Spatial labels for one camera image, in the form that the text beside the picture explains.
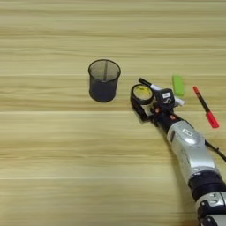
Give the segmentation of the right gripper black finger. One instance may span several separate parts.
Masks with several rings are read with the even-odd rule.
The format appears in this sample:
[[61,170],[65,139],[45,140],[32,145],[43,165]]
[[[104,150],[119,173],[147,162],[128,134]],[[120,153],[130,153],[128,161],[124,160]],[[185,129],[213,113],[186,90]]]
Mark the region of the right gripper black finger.
[[153,119],[152,116],[148,116],[145,110],[142,108],[143,105],[148,105],[153,101],[154,97],[151,96],[149,99],[143,100],[135,95],[131,96],[131,104],[133,110],[139,115],[139,118],[142,122],[151,121]]

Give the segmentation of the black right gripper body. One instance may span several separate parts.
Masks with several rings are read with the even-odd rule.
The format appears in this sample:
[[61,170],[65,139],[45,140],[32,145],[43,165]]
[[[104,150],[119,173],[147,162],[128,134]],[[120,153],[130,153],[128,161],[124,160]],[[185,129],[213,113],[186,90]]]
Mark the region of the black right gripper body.
[[156,127],[161,128],[164,132],[168,132],[170,127],[177,122],[182,121],[182,118],[171,111],[162,111],[160,108],[152,110],[152,122]]

